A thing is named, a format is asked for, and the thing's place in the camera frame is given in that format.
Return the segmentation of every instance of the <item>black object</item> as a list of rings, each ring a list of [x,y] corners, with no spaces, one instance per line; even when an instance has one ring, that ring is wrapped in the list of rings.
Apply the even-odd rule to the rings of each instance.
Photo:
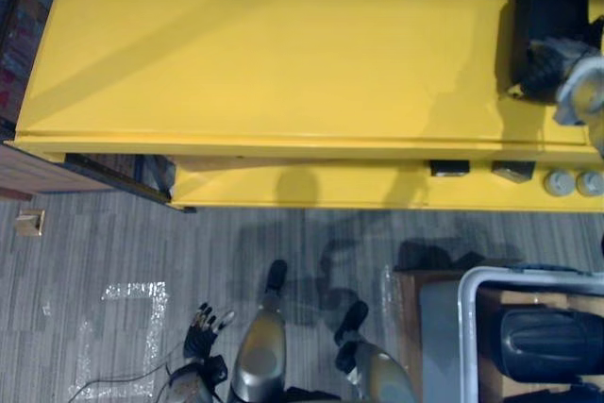
[[[211,326],[204,327],[201,319],[210,318],[212,308],[207,304],[203,304],[199,307],[193,322],[187,330],[187,337],[185,337],[185,344],[182,347],[182,354],[185,359],[197,359],[198,361],[204,361],[210,356],[211,348],[216,342],[218,334],[214,333]],[[210,318],[212,324],[216,317],[212,315]]]
[[[357,366],[355,356],[357,354],[358,347],[359,344],[356,342],[347,342],[344,344],[344,346],[342,346],[342,348],[340,348],[340,351],[338,351],[338,356],[336,357],[336,368],[345,375],[350,374]]]
[[[431,160],[432,176],[464,176],[470,173],[469,160]]]
[[[604,403],[604,395],[596,386],[572,386],[568,392],[535,392],[510,396],[503,403]]]
[[[496,160],[491,171],[514,183],[524,183],[532,180],[535,164],[534,160]]]
[[[369,306],[364,301],[357,301],[346,312],[340,327],[333,336],[336,345],[341,345],[346,332],[358,331],[369,314]]]
[[[266,293],[274,292],[279,294],[281,288],[285,285],[285,277],[287,276],[287,262],[285,260],[275,260],[271,263],[271,268],[268,271],[266,278]]]
[[[604,373],[604,318],[545,306],[508,306],[491,329],[492,359],[519,382],[577,383]]]
[[[305,391],[297,387],[290,387],[283,396],[282,403],[294,403],[302,401],[327,401],[327,400],[342,400],[337,395],[328,394],[321,391]]]
[[[603,27],[604,18],[590,25],[589,0],[516,0],[512,84],[529,97],[552,98],[565,77],[565,63],[538,42],[567,39],[599,49]]]

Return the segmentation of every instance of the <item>gray carpet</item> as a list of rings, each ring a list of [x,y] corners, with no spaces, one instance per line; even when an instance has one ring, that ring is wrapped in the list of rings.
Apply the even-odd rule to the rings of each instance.
[[[46,209],[41,238],[18,238],[20,207]],[[90,378],[149,370],[208,300],[237,319],[215,350],[232,364],[271,260],[290,263],[288,384],[342,396],[331,329],[354,299],[364,333],[397,354],[393,270],[432,247],[437,264],[491,259],[602,270],[604,216],[435,211],[228,210],[183,214],[124,193],[0,204],[0,401],[65,402]],[[77,401],[153,401],[165,372],[92,387]],[[226,395],[227,386],[219,388]]]

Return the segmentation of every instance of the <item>robot leg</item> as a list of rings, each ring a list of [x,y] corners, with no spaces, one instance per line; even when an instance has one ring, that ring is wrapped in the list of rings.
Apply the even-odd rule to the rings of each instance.
[[[359,328],[367,317],[367,304],[357,301],[335,334],[340,352],[336,366],[355,385],[359,399],[380,403],[416,403],[403,367],[384,350],[367,342]]]
[[[280,291],[287,263],[276,260],[266,280],[264,297],[240,347],[232,372],[228,403],[278,401],[285,386],[285,321]]]

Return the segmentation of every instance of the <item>small cylinder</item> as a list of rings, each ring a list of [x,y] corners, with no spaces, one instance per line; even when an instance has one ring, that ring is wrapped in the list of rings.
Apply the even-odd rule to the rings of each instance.
[[[583,172],[577,177],[577,189],[586,197],[604,194],[604,176],[599,172]]]
[[[570,172],[553,170],[545,177],[545,189],[556,197],[564,197],[575,190],[575,179]]]

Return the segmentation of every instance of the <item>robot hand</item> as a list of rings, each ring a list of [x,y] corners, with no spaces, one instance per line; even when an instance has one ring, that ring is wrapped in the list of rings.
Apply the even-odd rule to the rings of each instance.
[[[234,311],[228,311],[220,319],[212,315],[212,307],[204,302],[187,331],[183,352],[185,359],[204,362],[210,356],[211,348],[220,332],[231,324],[235,318]]]

